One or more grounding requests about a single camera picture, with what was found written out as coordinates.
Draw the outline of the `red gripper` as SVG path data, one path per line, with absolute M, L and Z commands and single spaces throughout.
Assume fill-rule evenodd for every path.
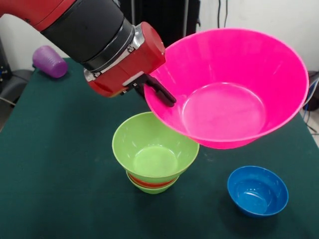
M 124 46 L 106 63 L 97 61 L 84 69 L 89 86 L 104 97 L 114 97 L 134 89 L 144 100 L 144 83 L 153 88 L 156 96 L 167 107 L 173 107 L 176 98 L 155 78 L 149 75 L 165 62 L 165 47 L 156 30 L 147 22 L 132 26 Z M 137 79 L 146 75 L 146 81 Z

